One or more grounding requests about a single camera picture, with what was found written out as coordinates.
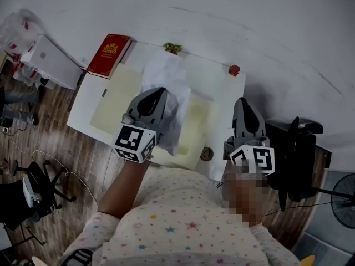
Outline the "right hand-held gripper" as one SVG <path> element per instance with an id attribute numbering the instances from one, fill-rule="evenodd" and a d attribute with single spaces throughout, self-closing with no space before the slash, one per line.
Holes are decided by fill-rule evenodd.
<path id="1" fill-rule="evenodd" d="M 232 118 L 234 137 L 245 137 L 245 131 L 259 138 L 242 144 L 234 143 L 237 138 L 224 143 L 224 160 L 230 160 L 236 168 L 244 168 L 244 173 L 270 175 L 275 172 L 275 152 L 266 137 L 265 121 L 260 112 L 245 98 L 239 98 L 234 104 Z"/>

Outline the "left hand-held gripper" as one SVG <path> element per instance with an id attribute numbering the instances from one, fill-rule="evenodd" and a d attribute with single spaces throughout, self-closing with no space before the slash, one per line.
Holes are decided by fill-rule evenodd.
<path id="1" fill-rule="evenodd" d="M 167 89 L 158 87 L 131 101 L 111 145 L 119 157 L 137 163 L 148 159 L 165 130 L 167 100 Z"/>

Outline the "white cloth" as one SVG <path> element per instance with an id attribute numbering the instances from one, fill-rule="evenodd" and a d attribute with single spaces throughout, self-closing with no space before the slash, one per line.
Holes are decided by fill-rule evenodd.
<path id="1" fill-rule="evenodd" d="M 171 156 L 178 154 L 179 138 L 191 94 L 182 63 L 180 56 L 158 50 L 144 68 L 140 89 L 141 93 L 158 87 L 168 91 L 165 130 L 158 146 Z"/>

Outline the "cream folder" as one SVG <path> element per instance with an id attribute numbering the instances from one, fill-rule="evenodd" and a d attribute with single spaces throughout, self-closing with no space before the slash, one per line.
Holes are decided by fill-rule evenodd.
<path id="1" fill-rule="evenodd" d="M 114 133 L 121 123 L 131 100 L 142 83 L 142 74 L 120 63 L 100 98 L 90 125 L 109 134 L 106 143 L 113 143 Z M 181 167 L 196 171 L 208 134 L 215 121 L 217 105 L 202 96 L 190 94 L 187 113 L 177 147 L 177 155 L 171 156 L 160 147 L 153 149 L 153 162 L 167 167 Z"/>

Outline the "person's right forearm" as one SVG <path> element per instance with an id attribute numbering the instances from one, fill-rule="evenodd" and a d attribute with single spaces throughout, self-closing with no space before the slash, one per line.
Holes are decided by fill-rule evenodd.
<path id="1" fill-rule="evenodd" d="M 267 210 L 268 185 L 263 173 L 251 173 L 249 162 L 243 160 L 240 166 L 227 161 L 222 177 L 224 206 L 239 221 L 253 227 L 262 222 Z"/>

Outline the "person's left forearm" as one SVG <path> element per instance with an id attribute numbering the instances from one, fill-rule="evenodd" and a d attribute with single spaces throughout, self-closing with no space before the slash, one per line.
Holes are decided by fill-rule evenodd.
<path id="1" fill-rule="evenodd" d="M 99 202 L 98 212 L 122 219 L 132 208 L 150 161 L 127 161 Z"/>

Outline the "small green plant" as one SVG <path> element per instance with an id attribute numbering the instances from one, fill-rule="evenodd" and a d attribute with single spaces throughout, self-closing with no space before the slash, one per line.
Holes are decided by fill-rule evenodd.
<path id="1" fill-rule="evenodd" d="M 182 45 L 180 44 L 173 44 L 170 42 L 167 42 L 163 44 L 164 50 L 166 52 L 169 52 L 171 54 L 179 55 L 179 53 L 182 51 Z"/>

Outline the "black high-back office chair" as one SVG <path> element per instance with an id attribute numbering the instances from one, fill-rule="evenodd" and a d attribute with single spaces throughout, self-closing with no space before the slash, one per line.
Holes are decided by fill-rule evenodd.
<path id="1" fill-rule="evenodd" d="M 312 187 L 316 134 L 319 122 L 296 117 L 290 124 L 265 123 L 266 135 L 275 152 L 275 171 L 267 176 L 269 186 L 278 190 L 280 209 L 286 201 L 300 202 L 316 195 Z"/>

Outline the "red hardcover book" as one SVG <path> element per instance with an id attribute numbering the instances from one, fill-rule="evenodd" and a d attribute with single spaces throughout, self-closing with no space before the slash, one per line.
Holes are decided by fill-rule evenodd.
<path id="1" fill-rule="evenodd" d="M 87 73 L 110 79 L 130 44 L 128 36 L 108 34 L 90 62 Z"/>

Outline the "white cabinet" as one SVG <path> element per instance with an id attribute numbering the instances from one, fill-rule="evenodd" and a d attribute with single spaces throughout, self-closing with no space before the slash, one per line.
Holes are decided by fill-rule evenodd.
<path id="1" fill-rule="evenodd" d="M 21 56 L 20 61 L 34 68 L 43 78 L 70 90 L 77 88 L 83 73 L 75 62 L 44 35 L 37 36 L 35 45 Z"/>

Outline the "star print pyjamas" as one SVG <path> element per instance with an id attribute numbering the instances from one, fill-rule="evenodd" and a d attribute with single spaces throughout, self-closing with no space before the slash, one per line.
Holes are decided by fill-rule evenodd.
<path id="1" fill-rule="evenodd" d="M 90 266 L 301 265 L 263 225 L 230 214 L 209 179 L 177 168 L 149 168 L 123 218 L 93 214 L 58 266 L 82 266 L 81 250 Z"/>

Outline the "black standing fan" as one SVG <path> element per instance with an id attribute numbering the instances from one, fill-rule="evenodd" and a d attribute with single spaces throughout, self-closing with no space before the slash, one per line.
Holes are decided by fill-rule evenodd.
<path id="1" fill-rule="evenodd" d="M 341 178 L 333 190 L 311 187 L 311 190 L 331 196 L 332 212 L 341 225 L 355 229 L 355 173 Z"/>

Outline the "white device on chair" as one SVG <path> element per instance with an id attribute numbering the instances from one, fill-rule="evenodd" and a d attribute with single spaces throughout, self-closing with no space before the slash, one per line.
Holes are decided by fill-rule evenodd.
<path id="1" fill-rule="evenodd" d="M 34 207 L 34 203 L 39 203 L 42 200 L 42 197 L 39 193 L 33 191 L 32 185 L 29 180 L 29 176 L 25 173 L 22 176 L 22 183 L 23 183 L 23 193 L 29 208 Z"/>

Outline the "clear plastic bag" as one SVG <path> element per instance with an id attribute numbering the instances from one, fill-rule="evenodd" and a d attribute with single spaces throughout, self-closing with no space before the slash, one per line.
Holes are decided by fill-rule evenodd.
<path id="1" fill-rule="evenodd" d="M 32 11 L 21 9 L 6 16 L 0 24 L 0 49 L 13 54 L 25 54 L 45 35 L 42 21 Z"/>

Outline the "black swivel chair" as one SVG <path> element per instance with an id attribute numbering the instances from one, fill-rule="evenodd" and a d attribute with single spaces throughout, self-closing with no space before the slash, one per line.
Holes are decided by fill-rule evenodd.
<path id="1" fill-rule="evenodd" d="M 35 161 L 25 168 L 18 165 L 15 160 L 12 166 L 12 173 L 15 176 L 26 173 L 29 176 L 33 191 L 39 193 L 42 200 L 34 203 L 33 208 L 27 205 L 24 193 L 22 178 L 12 183 L 0 184 L 0 223 L 3 223 L 8 229 L 15 230 L 26 219 L 32 219 L 34 222 L 40 221 L 43 217 L 51 214 L 53 210 L 62 208 L 57 204 L 55 197 L 58 196 L 68 202 L 76 201 L 76 197 L 71 198 L 64 195 L 56 189 L 56 183 L 63 172 L 66 171 L 62 167 L 59 172 L 51 180 L 47 171 L 50 161 L 46 160 L 40 166 Z"/>

